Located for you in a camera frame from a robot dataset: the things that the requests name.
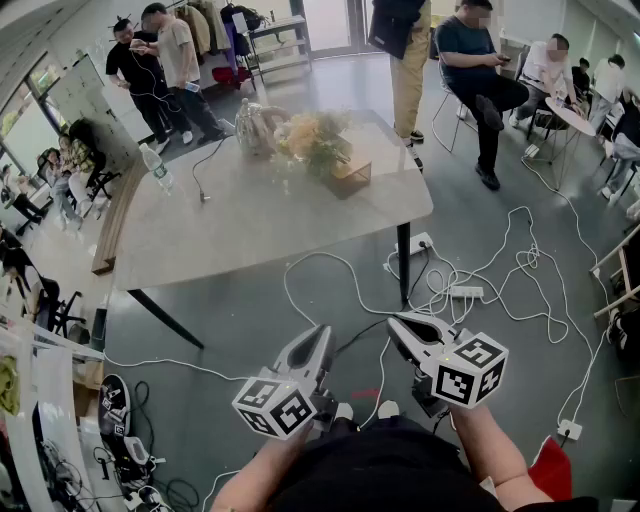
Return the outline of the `light wooden frame chair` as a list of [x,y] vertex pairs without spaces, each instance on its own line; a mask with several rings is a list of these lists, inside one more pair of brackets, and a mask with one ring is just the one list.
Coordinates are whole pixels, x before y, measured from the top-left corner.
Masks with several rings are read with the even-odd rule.
[[595,319],[609,315],[614,309],[624,311],[633,305],[640,306],[640,231],[627,235],[591,268],[590,273],[600,279],[602,269],[608,263],[617,265],[609,278],[614,288],[614,299],[594,313]]

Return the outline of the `pastel artificial flower bouquet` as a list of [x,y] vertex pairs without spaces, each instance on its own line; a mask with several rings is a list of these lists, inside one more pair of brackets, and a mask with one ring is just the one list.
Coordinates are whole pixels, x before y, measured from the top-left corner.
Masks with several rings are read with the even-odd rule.
[[351,161],[351,146],[342,137],[350,125],[347,110],[296,114],[276,129],[275,150],[292,164],[323,178]]

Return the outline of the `long white desk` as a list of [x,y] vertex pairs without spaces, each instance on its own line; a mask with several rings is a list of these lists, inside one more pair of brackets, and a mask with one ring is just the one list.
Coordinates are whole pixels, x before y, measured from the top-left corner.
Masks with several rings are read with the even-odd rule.
[[104,355],[21,319],[0,326],[0,354],[16,359],[19,410],[5,417],[9,445],[22,490],[32,512],[54,512],[37,453],[33,414],[42,433],[88,486],[73,398],[73,361],[102,361]]

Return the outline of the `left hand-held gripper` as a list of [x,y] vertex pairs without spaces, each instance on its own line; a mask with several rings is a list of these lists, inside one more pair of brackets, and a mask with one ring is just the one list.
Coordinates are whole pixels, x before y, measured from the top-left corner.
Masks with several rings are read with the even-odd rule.
[[282,374],[328,372],[334,356],[333,329],[321,324],[297,336],[280,352],[271,372],[263,368],[251,377],[232,407],[255,433],[288,440],[312,424],[327,430],[336,415],[336,400],[313,379]]

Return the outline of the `red bag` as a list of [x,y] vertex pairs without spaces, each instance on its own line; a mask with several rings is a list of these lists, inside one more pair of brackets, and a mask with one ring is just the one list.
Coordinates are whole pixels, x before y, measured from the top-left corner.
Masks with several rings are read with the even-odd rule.
[[231,67],[215,67],[212,69],[212,78],[218,84],[233,86],[239,90],[245,81],[252,80],[252,74],[243,66],[236,70]]

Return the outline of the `black office chair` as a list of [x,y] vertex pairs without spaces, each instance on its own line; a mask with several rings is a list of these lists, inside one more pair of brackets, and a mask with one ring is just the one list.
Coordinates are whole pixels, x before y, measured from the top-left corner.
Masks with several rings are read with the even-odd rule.
[[36,324],[54,334],[68,336],[70,322],[86,325],[86,319],[74,316],[71,312],[76,299],[83,297],[80,291],[75,291],[68,300],[63,300],[60,295],[59,284],[52,279],[40,277],[42,289],[38,297],[38,312]]

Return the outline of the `long wooden plank bench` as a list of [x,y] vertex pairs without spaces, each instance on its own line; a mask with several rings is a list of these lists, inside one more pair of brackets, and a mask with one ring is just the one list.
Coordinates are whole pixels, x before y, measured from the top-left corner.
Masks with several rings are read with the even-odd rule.
[[93,274],[100,276],[113,271],[120,233],[129,206],[146,173],[147,168],[142,157],[138,156],[119,178],[98,238],[91,267]]

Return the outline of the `round white side table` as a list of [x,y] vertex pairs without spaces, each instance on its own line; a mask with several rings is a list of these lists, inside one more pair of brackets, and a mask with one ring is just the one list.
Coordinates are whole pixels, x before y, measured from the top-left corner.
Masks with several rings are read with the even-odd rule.
[[580,140],[582,138],[593,139],[596,136],[596,132],[591,123],[580,113],[577,113],[574,108],[560,104],[559,101],[553,97],[546,98],[545,103],[547,107],[551,109],[552,113],[567,125],[565,144],[558,153],[558,155],[562,157],[560,171],[558,174],[553,171],[553,189],[559,192],[570,165],[574,161]]

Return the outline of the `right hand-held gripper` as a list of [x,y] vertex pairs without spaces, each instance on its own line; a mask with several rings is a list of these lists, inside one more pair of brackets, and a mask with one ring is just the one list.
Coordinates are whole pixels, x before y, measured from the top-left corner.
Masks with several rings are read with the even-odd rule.
[[429,417],[445,407],[473,409],[499,389],[509,350],[484,333],[456,330],[428,314],[396,313],[387,332],[417,368],[412,396]]

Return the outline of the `person's left forearm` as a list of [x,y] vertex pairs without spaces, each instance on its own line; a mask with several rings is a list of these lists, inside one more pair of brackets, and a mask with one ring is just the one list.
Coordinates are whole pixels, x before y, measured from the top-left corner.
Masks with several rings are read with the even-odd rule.
[[302,452],[312,424],[286,441],[270,439],[220,490],[210,512],[265,512],[271,496]]

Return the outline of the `steel kettle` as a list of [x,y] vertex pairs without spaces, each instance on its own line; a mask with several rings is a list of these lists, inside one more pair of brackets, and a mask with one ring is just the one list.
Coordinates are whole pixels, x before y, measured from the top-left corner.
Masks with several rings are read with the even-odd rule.
[[243,98],[235,117],[235,136],[248,155],[266,156],[276,151],[278,121],[289,122],[290,114],[277,106],[262,106]]

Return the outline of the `clear plastic water bottle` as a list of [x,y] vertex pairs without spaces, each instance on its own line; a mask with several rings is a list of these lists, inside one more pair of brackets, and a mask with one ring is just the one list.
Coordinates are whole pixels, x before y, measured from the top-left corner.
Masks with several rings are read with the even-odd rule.
[[139,150],[146,168],[154,176],[163,191],[169,195],[173,186],[173,175],[166,167],[163,159],[147,143],[140,144]]

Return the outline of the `person's right forearm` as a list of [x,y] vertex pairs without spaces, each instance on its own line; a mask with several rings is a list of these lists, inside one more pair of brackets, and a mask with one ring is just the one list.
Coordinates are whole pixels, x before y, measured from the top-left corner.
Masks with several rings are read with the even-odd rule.
[[493,480],[497,499],[508,511],[552,499],[528,474],[528,466],[516,445],[499,427],[486,406],[450,407],[456,432],[470,468],[480,481]]

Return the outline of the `black device with printed tags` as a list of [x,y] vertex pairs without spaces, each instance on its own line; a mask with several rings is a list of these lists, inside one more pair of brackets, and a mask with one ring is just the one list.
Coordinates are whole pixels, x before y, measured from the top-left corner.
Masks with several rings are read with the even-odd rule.
[[98,426],[102,441],[115,453],[130,432],[131,399],[128,387],[117,374],[106,375],[100,385]]

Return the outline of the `green cloth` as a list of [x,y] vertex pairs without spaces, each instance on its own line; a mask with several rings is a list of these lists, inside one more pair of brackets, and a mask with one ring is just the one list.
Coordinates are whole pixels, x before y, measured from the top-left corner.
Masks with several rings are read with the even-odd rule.
[[17,360],[10,355],[0,356],[0,409],[12,416],[20,411],[20,376]]

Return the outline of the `person's black clothing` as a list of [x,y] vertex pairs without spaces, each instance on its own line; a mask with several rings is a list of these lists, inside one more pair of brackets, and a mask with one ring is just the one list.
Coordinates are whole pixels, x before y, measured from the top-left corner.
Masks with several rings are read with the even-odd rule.
[[504,509],[461,445],[406,418],[315,442],[288,471],[269,512],[598,512],[593,497]]

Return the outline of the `clothes rack with coats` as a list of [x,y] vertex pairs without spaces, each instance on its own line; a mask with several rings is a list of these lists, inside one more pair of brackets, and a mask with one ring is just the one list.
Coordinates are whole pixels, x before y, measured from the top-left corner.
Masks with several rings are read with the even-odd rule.
[[231,38],[216,0],[179,0],[172,9],[173,14],[189,26],[198,56],[215,55],[232,49]]

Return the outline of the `grey metal shelf rack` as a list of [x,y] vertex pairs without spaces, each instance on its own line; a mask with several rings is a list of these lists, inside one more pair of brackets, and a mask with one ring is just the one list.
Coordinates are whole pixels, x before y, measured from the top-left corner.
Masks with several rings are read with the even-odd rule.
[[254,70],[261,81],[267,75],[293,68],[311,69],[312,57],[306,19],[294,15],[267,21],[248,33]]

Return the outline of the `white locker cabinet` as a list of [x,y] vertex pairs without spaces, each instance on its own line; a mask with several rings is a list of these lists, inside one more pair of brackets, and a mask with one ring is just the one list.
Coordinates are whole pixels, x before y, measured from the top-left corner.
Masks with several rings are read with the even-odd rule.
[[108,103],[105,91],[105,83],[90,56],[85,54],[52,85],[48,97],[68,127],[79,121],[89,125],[97,148],[111,166],[126,166],[140,155],[139,147],[122,117]]

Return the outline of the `black carried bag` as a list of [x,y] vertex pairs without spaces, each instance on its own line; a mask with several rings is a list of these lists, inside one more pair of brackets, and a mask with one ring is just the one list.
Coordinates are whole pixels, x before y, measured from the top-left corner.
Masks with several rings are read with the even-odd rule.
[[402,60],[409,35],[421,18],[426,0],[372,0],[373,14],[367,42]]

